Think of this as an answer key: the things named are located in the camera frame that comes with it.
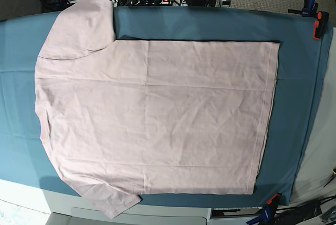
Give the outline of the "teal table cloth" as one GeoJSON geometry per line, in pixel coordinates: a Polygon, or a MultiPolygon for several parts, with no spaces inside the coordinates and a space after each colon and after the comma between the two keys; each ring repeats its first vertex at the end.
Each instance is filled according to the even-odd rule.
{"type": "MultiPolygon", "coordinates": [[[[1,22],[1,179],[73,195],[39,139],[34,111],[37,55],[57,13],[1,22]]],[[[252,195],[143,195],[143,205],[238,208],[261,206],[275,193],[287,204],[316,117],[333,26],[312,38],[313,19],[232,8],[117,7],[118,39],[279,42],[279,68],[264,157],[252,195]]]]}

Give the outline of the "orange black clamp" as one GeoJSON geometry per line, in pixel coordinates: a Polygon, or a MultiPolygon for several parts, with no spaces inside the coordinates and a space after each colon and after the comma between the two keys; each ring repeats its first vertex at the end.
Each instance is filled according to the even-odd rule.
{"type": "Polygon", "coordinates": [[[316,20],[314,21],[312,38],[321,40],[324,36],[329,22],[328,12],[317,12],[316,20]]]}
{"type": "Polygon", "coordinates": [[[281,196],[282,196],[282,194],[280,194],[280,193],[274,194],[270,199],[267,200],[266,204],[270,205],[273,202],[278,201],[281,198],[281,196]]]}

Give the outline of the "orange black clamp bottom right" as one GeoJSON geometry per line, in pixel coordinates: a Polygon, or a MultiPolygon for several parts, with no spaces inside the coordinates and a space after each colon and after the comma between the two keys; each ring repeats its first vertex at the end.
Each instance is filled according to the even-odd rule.
{"type": "Polygon", "coordinates": [[[280,194],[280,193],[274,194],[270,199],[267,200],[266,204],[270,205],[273,202],[278,201],[281,198],[281,196],[282,196],[282,194],[280,194]]]}

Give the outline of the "blue black clamp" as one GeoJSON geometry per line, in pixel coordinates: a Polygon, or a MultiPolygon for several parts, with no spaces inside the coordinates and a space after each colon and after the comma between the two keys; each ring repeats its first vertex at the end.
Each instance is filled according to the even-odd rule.
{"type": "Polygon", "coordinates": [[[276,206],[267,206],[264,207],[261,211],[261,214],[249,221],[246,222],[248,225],[261,224],[262,222],[268,222],[275,217],[278,207],[276,206]]]}
{"type": "Polygon", "coordinates": [[[302,10],[288,9],[288,13],[301,15],[302,17],[317,17],[318,4],[316,0],[304,0],[302,10]]]}

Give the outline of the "blue black clamp bottom right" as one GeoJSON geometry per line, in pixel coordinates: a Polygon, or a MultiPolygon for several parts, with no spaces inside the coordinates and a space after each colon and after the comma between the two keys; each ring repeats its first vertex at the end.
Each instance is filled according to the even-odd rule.
{"type": "Polygon", "coordinates": [[[267,206],[264,207],[261,211],[261,214],[249,221],[246,222],[248,225],[261,224],[262,222],[268,222],[275,217],[278,207],[276,206],[267,206]]]}

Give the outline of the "orange black clamp top right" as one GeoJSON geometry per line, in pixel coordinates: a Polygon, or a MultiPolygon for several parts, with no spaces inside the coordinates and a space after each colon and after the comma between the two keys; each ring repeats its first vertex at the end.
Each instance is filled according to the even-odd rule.
{"type": "Polygon", "coordinates": [[[317,12],[316,20],[314,21],[312,38],[321,40],[324,36],[329,22],[328,12],[317,12]]]}

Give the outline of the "pink T-shirt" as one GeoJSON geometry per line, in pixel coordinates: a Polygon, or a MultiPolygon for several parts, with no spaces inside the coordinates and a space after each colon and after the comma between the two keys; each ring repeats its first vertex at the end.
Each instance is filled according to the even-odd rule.
{"type": "Polygon", "coordinates": [[[279,44],[117,40],[113,5],[80,0],[35,66],[40,139],[59,178],[109,218],[140,195],[250,195],[279,44]]]}

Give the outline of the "blue black clamp top right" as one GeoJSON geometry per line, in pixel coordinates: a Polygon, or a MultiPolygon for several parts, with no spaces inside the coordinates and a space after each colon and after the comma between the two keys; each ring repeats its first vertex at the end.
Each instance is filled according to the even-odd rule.
{"type": "Polygon", "coordinates": [[[316,0],[304,0],[302,10],[288,9],[288,13],[301,15],[302,17],[317,17],[318,4],[316,0]]]}

